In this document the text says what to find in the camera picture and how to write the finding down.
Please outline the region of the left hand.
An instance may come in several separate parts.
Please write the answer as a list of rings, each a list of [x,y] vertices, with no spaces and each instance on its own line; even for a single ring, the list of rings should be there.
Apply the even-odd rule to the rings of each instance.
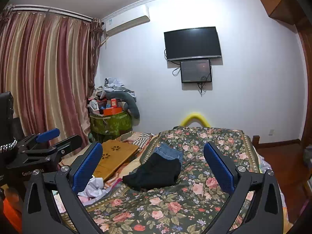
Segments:
[[[4,191],[5,197],[8,200],[9,204],[14,210],[22,213],[23,211],[23,200],[20,197],[19,193],[14,188],[7,188]]]

